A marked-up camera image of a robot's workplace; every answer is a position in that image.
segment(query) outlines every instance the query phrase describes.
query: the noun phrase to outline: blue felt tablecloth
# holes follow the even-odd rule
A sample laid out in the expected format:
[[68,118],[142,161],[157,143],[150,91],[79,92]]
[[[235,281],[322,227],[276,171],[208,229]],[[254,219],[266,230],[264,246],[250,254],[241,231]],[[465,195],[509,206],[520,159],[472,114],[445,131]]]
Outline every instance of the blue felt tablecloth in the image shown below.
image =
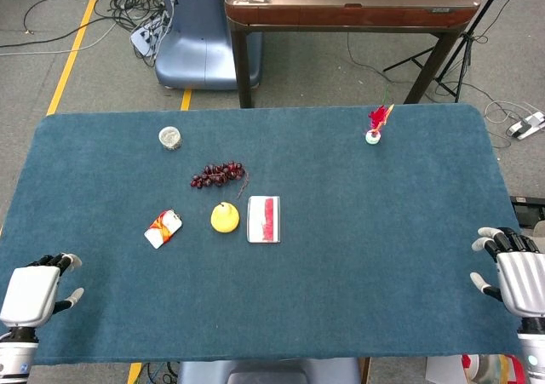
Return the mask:
[[[43,364],[133,360],[517,352],[518,321],[481,295],[495,281],[470,245],[517,223],[478,111],[396,106],[364,141],[366,107],[59,115],[37,128],[0,239],[15,267],[74,252],[70,311],[38,331]],[[181,130],[164,150],[158,131]],[[250,184],[196,190],[207,163],[241,161]],[[250,195],[281,197],[281,244],[246,242]],[[209,215],[235,203],[223,235]],[[155,250],[164,209],[184,226]]]

